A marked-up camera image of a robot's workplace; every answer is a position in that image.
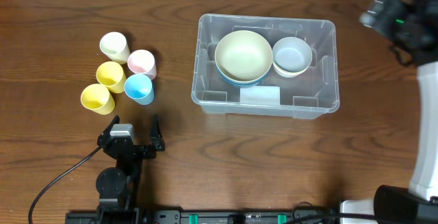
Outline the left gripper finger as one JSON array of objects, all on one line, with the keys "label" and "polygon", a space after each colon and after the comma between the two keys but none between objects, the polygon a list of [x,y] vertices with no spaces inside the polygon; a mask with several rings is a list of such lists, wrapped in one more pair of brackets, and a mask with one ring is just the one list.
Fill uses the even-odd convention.
[{"label": "left gripper finger", "polygon": [[149,138],[152,145],[165,145],[164,138],[159,128],[158,116],[156,114],[153,116]]},{"label": "left gripper finger", "polygon": [[110,132],[111,132],[111,130],[112,130],[112,128],[113,128],[113,126],[115,125],[115,124],[119,124],[120,123],[120,117],[119,117],[119,115],[116,115],[113,119],[112,119],[112,121],[110,122],[110,124],[104,129],[104,131],[101,133],[101,135],[102,136],[109,136],[110,135]]}]

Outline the yellow plastic cup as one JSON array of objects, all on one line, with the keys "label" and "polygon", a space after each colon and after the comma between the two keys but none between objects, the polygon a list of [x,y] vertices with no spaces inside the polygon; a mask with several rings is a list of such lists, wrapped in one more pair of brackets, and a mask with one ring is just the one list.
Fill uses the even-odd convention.
[{"label": "yellow plastic cup", "polygon": [[125,91],[127,78],[122,66],[117,62],[102,63],[96,70],[96,79],[113,93]]},{"label": "yellow plastic cup", "polygon": [[88,110],[101,115],[114,111],[115,101],[110,91],[102,84],[91,84],[81,93],[81,104]]}]

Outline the light blue plastic cup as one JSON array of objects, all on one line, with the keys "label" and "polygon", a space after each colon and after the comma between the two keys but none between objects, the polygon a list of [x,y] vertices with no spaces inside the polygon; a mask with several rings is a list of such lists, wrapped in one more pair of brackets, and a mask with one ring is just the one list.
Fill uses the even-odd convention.
[{"label": "light blue plastic cup", "polygon": [[134,74],[127,78],[125,93],[140,105],[148,105],[155,98],[152,80],[148,76],[141,74]]}]

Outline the pink plastic cup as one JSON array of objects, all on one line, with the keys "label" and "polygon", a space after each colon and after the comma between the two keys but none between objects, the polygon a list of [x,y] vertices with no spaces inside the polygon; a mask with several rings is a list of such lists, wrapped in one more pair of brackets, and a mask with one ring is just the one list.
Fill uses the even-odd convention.
[{"label": "pink plastic cup", "polygon": [[154,80],[157,68],[154,55],[147,50],[139,49],[131,53],[127,60],[128,68],[135,74],[143,74]]}]

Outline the cream plastic cup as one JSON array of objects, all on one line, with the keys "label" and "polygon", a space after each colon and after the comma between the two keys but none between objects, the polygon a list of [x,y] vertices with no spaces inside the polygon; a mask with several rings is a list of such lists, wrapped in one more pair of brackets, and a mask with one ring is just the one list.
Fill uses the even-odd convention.
[{"label": "cream plastic cup", "polygon": [[131,54],[125,36],[120,32],[109,32],[99,43],[100,50],[112,61],[126,64]]}]

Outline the dark blue large bowl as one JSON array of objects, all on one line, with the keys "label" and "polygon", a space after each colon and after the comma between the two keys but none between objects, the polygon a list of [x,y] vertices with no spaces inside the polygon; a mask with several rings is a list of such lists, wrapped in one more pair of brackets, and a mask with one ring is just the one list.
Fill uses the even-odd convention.
[{"label": "dark blue large bowl", "polygon": [[265,77],[262,78],[262,79],[259,79],[258,81],[251,82],[251,83],[246,83],[246,84],[242,84],[242,83],[237,83],[237,82],[231,81],[230,79],[227,79],[224,76],[222,76],[222,78],[223,78],[223,80],[225,82],[227,82],[227,83],[229,83],[229,84],[231,84],[233,86],[237,86],[237,87],[240,87],[240,88],[250,88],[250,87],[256,86],[259,82],[262,82]]}]

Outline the beige large bowl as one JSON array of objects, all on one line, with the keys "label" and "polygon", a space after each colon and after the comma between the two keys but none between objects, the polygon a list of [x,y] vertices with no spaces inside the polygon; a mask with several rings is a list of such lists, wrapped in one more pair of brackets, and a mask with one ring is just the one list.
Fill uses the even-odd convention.
[{"label": "beige large bowl", "polygon": [[216,67],[237,83],[255,82],[269,72],[273,52],[269,42],[260,34],[240,30],[227,34],[218,43],[214,60]]}]

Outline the grey small bowl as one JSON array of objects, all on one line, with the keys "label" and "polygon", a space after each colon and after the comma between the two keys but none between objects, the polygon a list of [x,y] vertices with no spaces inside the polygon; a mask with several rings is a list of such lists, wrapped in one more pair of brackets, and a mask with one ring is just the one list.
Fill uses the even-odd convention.
[{"label": "grey small bowl", "polygon": [[288,73],[306,71],[312,61],[311,47],[302,39],[280,39],[272,48],[275,65]]}]

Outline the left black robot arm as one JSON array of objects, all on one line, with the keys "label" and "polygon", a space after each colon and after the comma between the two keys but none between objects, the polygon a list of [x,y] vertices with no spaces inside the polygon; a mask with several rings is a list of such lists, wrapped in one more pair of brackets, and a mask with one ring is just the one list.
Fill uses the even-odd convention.
[{"label": "left black robot arm", "polygon": [[116,166],[103,170],[96,179],[99,212],[121,212],[133,208],[142,162],[156,158],[158,151],[165,150],[156,115],[153,117],[149,140],[147,145],[136,145],[133,125],[121,124],[119,116],[115,116],[99,135],[97,145],[116,161]]}]

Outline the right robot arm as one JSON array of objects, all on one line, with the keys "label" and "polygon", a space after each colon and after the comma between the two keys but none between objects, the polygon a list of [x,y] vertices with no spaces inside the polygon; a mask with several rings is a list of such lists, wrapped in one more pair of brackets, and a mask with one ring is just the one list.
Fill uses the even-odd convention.
[{"label": "right robot arm", "polygon": [[343,200],[321,223],[437,222],[437,0],[375,0],[361,23],[412,66],[418,90],[418,133],[405,185],[384,183],[369,199]]}]

